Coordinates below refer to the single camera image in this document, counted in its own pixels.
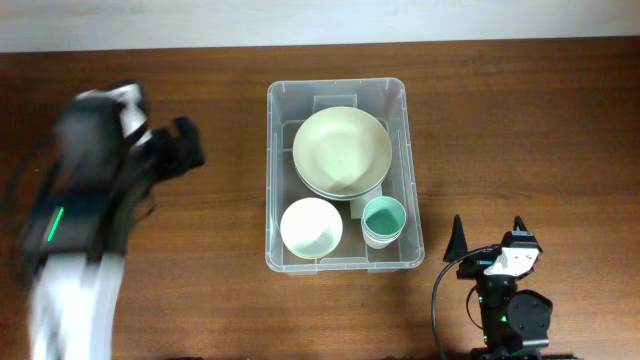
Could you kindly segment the green cup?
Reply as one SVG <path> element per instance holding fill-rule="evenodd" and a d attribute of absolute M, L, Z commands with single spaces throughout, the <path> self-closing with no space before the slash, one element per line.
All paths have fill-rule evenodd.
<path fill-rule="evenodd" d="M 363 229 L 375 238 L 399 235 L 407 222 L 407 211 L 396 198 L 381 196 L 369 201 L 362 214 Z"/>

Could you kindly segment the grey cup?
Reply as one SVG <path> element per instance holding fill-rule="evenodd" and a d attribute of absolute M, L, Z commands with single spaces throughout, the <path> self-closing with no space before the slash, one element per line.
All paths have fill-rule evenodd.
<path fill-rule="evenodd" d="M 390 235 L 381 235 L 381 234 L 373 232 L 372 230 L 370 230 L 365 225 L 362 226 L 363 239 L 365 239 L 365 238 L 375 239 L 376 241 L 380 241 L 380 242 L 387 242 L 387 241 L 393 240 L 393 242 L 394 242 L 396 239 L 399 238 L 400 235 L 401 235 L 401 231 L 394 232 L 394 233 L 392 233 Z"/>

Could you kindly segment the white bowl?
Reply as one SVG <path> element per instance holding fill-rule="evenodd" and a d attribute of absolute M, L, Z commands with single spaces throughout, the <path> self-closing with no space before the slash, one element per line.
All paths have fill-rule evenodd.
<path fill-rule="evenodd" d="M 308 197 L 295 201 L 280 221 L 283 243 L 309 243 L 319 240 L 340 243 L 343 234 L 341 216 L 326 200 Z"/>

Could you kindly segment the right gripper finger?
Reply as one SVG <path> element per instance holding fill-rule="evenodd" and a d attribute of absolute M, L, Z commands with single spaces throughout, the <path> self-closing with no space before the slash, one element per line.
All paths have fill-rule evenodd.
<path fill-rule="evenodd" d="M 536 249 L 540 253 L 543 252 L 535 235 L 527 229 L 520 216 L 514 218 L 513 229 L 504 234 L 500 245 L 506 248 Z"/>
<path fill-rule="evenodd" d="M 452 232 L 447 248 L 445 250 L 443 261 L 446 263 L 452 263 L 457 259 L 462 258 L 469 252 L 462 220 L 459 214 L 456 214 L 453 219 Z"/>

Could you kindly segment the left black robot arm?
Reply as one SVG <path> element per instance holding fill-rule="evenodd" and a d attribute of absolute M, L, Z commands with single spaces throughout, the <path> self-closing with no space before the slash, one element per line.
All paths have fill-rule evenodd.
<path fill-rule="evenodd" d="M 143 101 L 100 94 L 69 103 L 54 139 L 59 156 L 18 237 L 31 356 L 109 359 L 138 209 L 155 207 L 155 185 L 205 163 L 199 129 L 178 117 L 151 130 Z"/>

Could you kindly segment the yellow bowl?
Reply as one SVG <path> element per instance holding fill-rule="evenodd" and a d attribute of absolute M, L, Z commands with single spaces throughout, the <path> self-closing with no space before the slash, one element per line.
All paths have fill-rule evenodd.
<path fill-rule="evenodd" d="M 284 246 L 293 255 L 303 259 L 318 259 L 327 256 L 339 245 L 337 241 L 319 240 L 309 243 L 285 243 Z"/>

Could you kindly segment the cream cup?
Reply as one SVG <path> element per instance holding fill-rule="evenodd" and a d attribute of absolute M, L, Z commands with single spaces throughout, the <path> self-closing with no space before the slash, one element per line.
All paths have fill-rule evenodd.
<path fill-rule="evenodd" d="M 369 247 L 373 249 L 383 249 L 393 243 L 393 240 L 387 241 L 387 242 L 380 242 L 380 241 L 376 241 L 375 239 L 369 239 L 369 238 L 365 238 L 364 241 Z"/>

